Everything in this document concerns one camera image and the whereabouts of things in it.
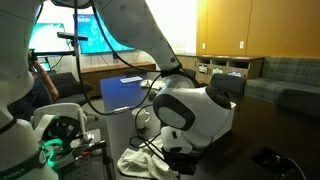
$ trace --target wooden cabinet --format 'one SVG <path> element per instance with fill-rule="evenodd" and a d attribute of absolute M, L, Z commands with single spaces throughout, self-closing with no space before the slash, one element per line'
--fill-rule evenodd
<path fill-rule="evenodd" d="M 177 57 L 183 67 L 197 72 L 196 80 L 200 83 L 210 83 L 215 73 L 231 74 L 246 79 L 259 77 L 264 60 L 264 57 L 214 55 L 178 55 Z"/>
<path fill-rule="evenodd" d="M 156 64 L 152 62 L 136 62 L 131 63 L 135 67 L 156 70 Z M 88 68 L 81 70 L 81 77 L 83 82 L 90 83 L 92 85 L 92 91 L 88 95 L 92 97 L 101 96 L 100 80 L 109 77 L 116 77 L 124 75 L 125 70 L 131 67 L 125 64 L 117 64 L 104 67 Z"/>
<path fill-rule="evenodd" d="M 183 68 L 196 70 L 197 67 L 197 57 L 192 56 L 177 56 Z"/>

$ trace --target blue screen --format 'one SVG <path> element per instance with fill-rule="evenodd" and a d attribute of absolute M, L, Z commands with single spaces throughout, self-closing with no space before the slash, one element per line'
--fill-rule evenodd
<path fill-rule="evenodd" d="M 42 68 L 43 68 L 45 71 L 50 71 L 50 70 L 51 70 L 50 64 L 47 63 L 47 62 L 42 62 L 42 63 L 40 63 L 40 65 L 42 66 Z"/>
<path fill-rule="evenodd" d="M 37 23 L 33 26 L 29 49 L 35 52 L 59 52 L 69 50 L 68 41 L 59 38 L 57 32 L 64 32 L 61 23 Z"/>
<path fill-rule="evenodd" d="M 115 51 L 132 51 L 134 48 L 118 43 L 110 34 L 103 21 L 100 19 L 102 29 Z M 78 14 L 78 34 L 88 37 L 88 41 L 80 41 L 82 54 L 95 54 L 112 52 L 105 42 L 99 29 L 98 23 L 93 14 Z"/>

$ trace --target cable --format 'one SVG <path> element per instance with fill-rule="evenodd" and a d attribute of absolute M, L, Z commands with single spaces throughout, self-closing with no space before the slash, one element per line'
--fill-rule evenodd
<path fill-rule="evenodd" d="M 103 55 L 101 53 L 99 53 L 99 55 L 101 56 L 102 60 L 104 61 L 104 63 L 106 63 L 106 65 L 109 66 L 109 64 L 107 63 L 107 61 L 103 58 Z"/>
<path fill-rule="evenodd" d="M 144 101 L 148 98 L 148 95 L 150 94 L 150 91 L 151 91 L 151 89 L 152 89 L 153 84 L 156 82 L 157 79 L 160 78 L 160 76 L 161 76 L 161 75 L 159 74 L 159 75 L 152 81 L 152 83 L 151 83 L 151 85 L 150 85 L 150 87 L 149 87 L 149 89 L 148 89 L 148 92 L 147 92 L 147 94 L 144 96 L 143 100 L 142 100 L 138 105 L 132 107 L 131 109 L 137 108 L 137 107 L 141 106 L 141 105 L 144 103 Z"/>
<path fill-rule="evenodd" d="M 276 156 L 276 158 L 277 158 L 277 161 L 278 161 L 278 162 L 279 162 L 281 159 L 286 159 L 286 160 L 290 161 L 291 163 L 293 163 L 293 164 L 296 166 L 296 168 L 299 170 L 302 178 L 303 178 L 304 180 L 307 180 L 307 178 L 306 178 L 305 174 L 303 173 L 302 169 L 300 168 L 300 166 L 298 165 L 298 163 L 296 163 L 293 159 L 291 159 L 291 158 L 289 158 L 289 157 L 280 157 L 280 156 Z"/>
<path fill-rule="evenodd" d="M 91 2 L 91 7 L 92 7 L 92 11 L 93 11 L 94 17 L 96 18 L 97 24 L 98 24 L 98 26 L 99 26 L 99 29 L 100 29 L 100 31 L 101 31 L 101 34 L 102 34 L 104 40 L 105 40 L 106 43 L 108 44 L 108 46 L 109 46 L 109 48 L 111 49 L 112 53 L 114 53 L 114 55 L 115 55 L 121 62 L 123 62 L 124 64 L 126 64 L 126 65 L 129 66 L 129 67 L 138 69 L 138 70 L 140 70 L 140 71 L 144 71 L 144 72 L 161 72 L 161 71 L 157 71 L 157 70 L 146 70 L 146 69 L 142 69 L 142 68 L 139 68 L 139 67 L 135 67 L 135 66 L 131 65 L 130 63 L 126 62 L 125 60 L 123 60 L 123 59 L 119 56 L 119 54 L 113 49 L 113 47 L 112 47 L 112 45 L 110 44 L 108 38 L 106 37 L 106 35 L 105 35 L 105 33 L 104 33 L 103 29 L 102 29 L 102 26 L 101 26 L 101 23 L 100 23 L 100 19 L 99 19 L 99 17 L 98 17 L 98 13 L 97 13 L 97 10 L 96 10 L 96 7 L 95 7 L 95 5 L 94 5 L 93 0 L 90 0 L 90 2 Z"/>
<path fill-rule="evenodd" d="M 41 6 L 40 6 L 40 10 L 39 10 L 39 13 L 37 14 L 35 24 L 38 22 L 38 19 L 40 17 L 41 12 L 42 12 L 43 6 L 44 6 L 44 3 L 42 3 Z"/>
<path fill-rule="evenodd" d="M 135 148 L 143 148 L 143 147 L 146 147 L 146 146 L 147 146 L 147 147 L 149 148 L 149 150 L 150 150 L 151 152 L 153 152 L 153 154 L 155 154 L 159 159 L 161 159 L 163 162 L 165 162 L 164 158 L 161 157 L 157 152 L 155 152 L 155 151 L 149 146 L 149 145 L 153 146 L 160 154 L 162 154 L 162 151 L 161 151 L 157 146 L 155 146 L 155 145 L 152 143 L 158 136 L 160 136 L 160 133 L 159 133 L 158 135 L 156 135 L 155 137 L 153 137 L 153 138 L 151 139 L 151 141 L 149 141 L 149 140 L 147 140 L 147 139 L 145 139 L 144 137 L 141 136 L 141 134 L 139 133 L 138 128 L 137 128 L 137 118 L 138 118 L 138 115 L 140 114 L 140 112 L 141 112 L 142 109 L 144 109 L 144 108 L 146 108 L 146 107 L 149 107 L 149 106 L 152 106 L 152 104 L 148 104 L 148 105 L 145 105 L 145 106 L 141 107 L 141 108 L 139 109 L 139 111 L 137 112 L 137 115 L 135 116 L 135 119 L 134 119 L 134 125 L 135 125 L 135 130 L 136 130 L 138 136 L 131 137 L 129 143 L 130 143 L 130 145 L 131 145 L 132 147 L 135 147 Z M 134 138 L 140 139 L 143 143 L 145 143 L 145 145 L 144 145 L 144 146 L 135 146 L 135 145 L 132 143 L 132 140 L 133 140 Z"/>
<path fill-rule="evenodd" d="M 60 56 L 60 59 L 58 60 L 58 62 L 57 62 L 55 65 L 53 65 L 53 66 L 51 67 L 51 70 L 54 69 L 54 68 L 60 63 L 60 61 L 62 60 L 62 58 L 63 58 L 63 56 Z"/>
<path fill-rule="evenodd" d="M 91 2 L 91 4 L 92 4 L 92 8 L 93 8 L 93 10 L 94 10 L 94 12 L 95 12 L 95 16 L 96 16 L 96 19 L 97 19 L 99 28 L 100 28 L 100 30 L 101 30 L 101 29 L 102 29 L 102 28 L 101 28 L 101 24 L 100 24 L 100 21 L 99 21 L 99 19 L 98 19 L 98 17 L 97 17 L 97 12 L 96 12 L 96 9 L 95 9 L 95 7 L 94 7 L 94 3 L 93 3 L 92 0 L 90 0 L 90 2 Z M 77 0 L 74 1 L 74 7 L 77 7 Z M 77 8 L 74 8 L 74 15 L 75 15 L 75 17 L 78 16 L 78 10 L 77 10 Z M 98 110 L 92 105 L 92 103 L 91 103 L 91 101 L 90 101 L 90 99 L 89 99 L 89 97 L 88 97 L 88 95 L 86 94 L 85 89 L 84 89 L 83 80 L 82 80 L 81 71 L 80 71 L 80 69 L 81 69 L 81 68 L 80 68 L 80 57 L 79 57 L 79 52 L 78 52 L 78 50 L 77 50 L 77 49 L 78 49 L 78 41 L 77 41 L 77 39 L 78 39 L 78 18 L 75 18 L 75 20 L 74 20 L 74 50 L 75 50 L 75 57 L 76 57 L 77 73 L 78 73 L 80 85 L 81 85 L 81 87 L 82 87 L 82 94 L 84 94 L 84 96 L 85 96 L 85 98 L 86 98 L 86 101 L 87 101 L 88 105 L 91 107 L 91 109 L 93 109 L 96 113 L 98 113 L 98 114 L 100 114 L 100 115 L 104 115 L 104 116 L 105 116 L 105 115 L 114 115 L 114 114 L 117 114 L 117 113 L 121 113 L 121 112 L 127 111 L 127 110 L 129 110 L 129 109 L 136 108 L 136 107 L 140 106 L 140 105 L 145 101 L 145 99 L 148 97 L 148 94 L 149 94 L 149 92 L 150 92 L 151 89 L 149 89 L 149 91 L 148 91 L 147 95 L 145 96 L 145 98 L 144 98 L 144 99 L 141 101 L 141 103 L 139 103 L 137 106 L 118 108 L 118 109 L 115 109 L 115 110 L 113 110 L 113 111 L 111 111 L 111 112 L 105 112 L 105 113 L 98 111 Z M 113 53 L 117 54 L 112 47 L 110 47 L 110 49 L 113 51 Z M 136 67 L 132 66 L 131 64 L 127 63 L 126 61 L 124 61 L 123 59 L 122 59 L 122 61 L 123 61 L 125 64 L 127 64 L 128 66 L 133 67 L 133 68 L 136 68 Z M 141 69 L 141 70 L 142 70 L 142 71 L 147 71 L 147 72 L 161 72 L 161 71 L 150 71 L 150 70 L 145 70 L 145 69 Z"/>

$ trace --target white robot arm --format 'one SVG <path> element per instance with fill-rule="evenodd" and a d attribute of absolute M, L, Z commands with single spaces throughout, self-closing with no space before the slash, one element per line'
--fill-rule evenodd
<path fill-rule="evenodd" d="M 7 105 L 32 87 L 27 51 L 36 14 L 44 0 L 2 0 L 0 3 L 0 142 L 2 179 L 58 179 L 45 163 L 43 152 L 30 123 L 13 119 Z M 74 7 L 74 0 L 51 0 L 55 5 Z M 167 85 L 154 100 L 154 110 L 169 127 L 162 129 L 164 151 L 197 158 L 212 141 L 231 114 L 224 94 L 210 87 L 198 88 L 181 76 L 181 64 L 158 28 L 145 0 L 78 0 L 76 8 L 94 6 L 105 25 L 120 43 L 149 53 Z M 11 167 L 30 159 L 39 167 Z"/>

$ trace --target wooden wall panel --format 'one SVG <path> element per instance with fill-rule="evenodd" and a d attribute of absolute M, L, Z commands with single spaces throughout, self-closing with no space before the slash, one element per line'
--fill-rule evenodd
<path fill-rule="evenodd" d="M 320 58 L 319 0 L 207 0 L 205 18 L 207 54 Z"/>
<path fill-rule="evenodd" d="M 207 53 L 245 55 L 252 0 L 209 0 Z"/>
<path fill-rule="evenodd" d="M 253 0 L 248 56 L 320 57 L 319 0 Z"/>
<path fill-rule="evenodd" d="M 206 54 L 207 44 L 207 23 L 208 23 L 208 0 L 198 0 L 198 17 L 197 17 L 197 53 Z"/>

